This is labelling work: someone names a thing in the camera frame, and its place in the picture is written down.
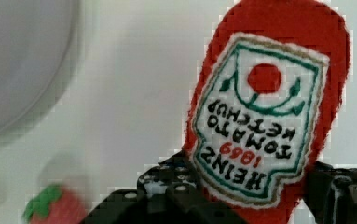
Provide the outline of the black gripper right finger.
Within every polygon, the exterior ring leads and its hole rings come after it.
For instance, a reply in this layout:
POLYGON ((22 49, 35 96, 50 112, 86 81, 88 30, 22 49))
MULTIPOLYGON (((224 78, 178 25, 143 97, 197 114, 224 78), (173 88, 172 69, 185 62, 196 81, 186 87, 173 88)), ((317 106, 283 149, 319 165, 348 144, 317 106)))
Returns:
POLYGON ((357 224, 357 168, 317 161, 307 177, 304 202, 317 224, 357 224))

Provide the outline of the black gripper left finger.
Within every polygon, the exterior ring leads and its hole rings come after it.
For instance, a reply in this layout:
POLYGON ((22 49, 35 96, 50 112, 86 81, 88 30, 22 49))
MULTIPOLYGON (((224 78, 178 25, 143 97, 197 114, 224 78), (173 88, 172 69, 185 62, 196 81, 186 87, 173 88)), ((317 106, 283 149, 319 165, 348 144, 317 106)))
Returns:
POLYGON ((135 189, 107 196, 79 224, 247 224, 231 208, 211 202, 182 152, 146 171, 135 189))

